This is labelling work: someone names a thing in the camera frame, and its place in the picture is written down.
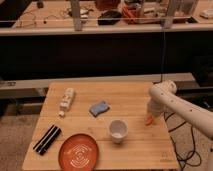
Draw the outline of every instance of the cable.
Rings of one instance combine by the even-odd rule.
[[[164,113],[164,119],[165,121],[167,121],[170,117],[172,117],[175,113],[170,114],[169,116],[166,117],[165,115],[166,113]]]
[[[174,113],[170,114],[167,118],[165,118],[165,121],[167,121],[169,118],[171,118],[171,116],[173,116]],[[177,130],[178,128],[182,127],[184,124],[186,124],[186,122],[183,122],[182,124],[178,125],[177,127],[169,130],[169,132],[173,132],[175,130]],[[198,167],[202,164],[202,158],[200,156],[200,154],[196,151],[196,143],[195,143],[195,137],[194,137],[194,131],[193,131],[193,126],[191,125],[191,137],[192,137],[192,143],[193,143],[193,149],[190,150],[186,157],[183,158],[178,152],[177,152],[177,146],[176,146],[176,143],[175,141],[173,140],[173,138],[171,137],[171,140],[173,142],[173,146],[174,146],[174,150],[175,150],[175,154],[176,154],[176,157],[177,157],[177,160],[178,160],[178,163],[180,165],[180,168],[181,168],[181,171],[184,171],[185,167],[187,165],[191,166],[191,167]],[[194,157],[194,155],[197,155],[198,156],[198,159],[199,159],[199,162],[196,163],[196,164],[191,164],[189,163],[189,160]]]
[[[30,20],[22,20],[21,17],[20,17],[18,19],[18,21],[20,21],[20,25],[17,26],[17,28],[19,28],[19,27],[20,28],[26,28],[26,27],[30,27],[30,26],[34,26],[34,27],[36,26],[36,15],[33,14],[31,11],[23,13],[23,15],[21,17],[23,17],[24,15],[31,15],[32,19],[30,19]],[[24,21],[33,21],[33,23],[23,25]]]
[[[184,122],[183,122],[183,123],[181,123],[180,125],[176,126],[175,128],[170,129],[170,130],[169,130],[169,133],[171,133],[171,132],[175,131],[176,129],[178,129],[178,128],[182,127],[182,126],[183,126],[183,125],[185,125],[185,124],[186,124],[186,121],[184,121]]]
[[[160,74],[160,82],[163,81],[163,73],[164,73],[164,65],[165,65],[165,59],[166,59],[166,32],[163,27],[163,51],[162,51],[162,60],[161,60],[161,74]]]

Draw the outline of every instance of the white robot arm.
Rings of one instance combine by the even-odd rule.
[[[176,95],[177,87],[172,81],[164,81],[149,89],[151,99],[148,112],[153,116],[163,113],[165,107],[192,124],[201,133],[213,140],[213,113],[197,105],[187,102]],[[207,171],[213,171],[213,152],[209,155]]]

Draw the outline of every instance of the small bottle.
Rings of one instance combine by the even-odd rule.
[[[60,102],[60,106],[59,106],[59,116],[60,117],[64,117],[65,116],[65,112],[68,111],[70,109],[71,103],[73,101],[74,98],[74,89],[73,88],[68,88],[65,90],[65,93],[62,97],[62,100]]]

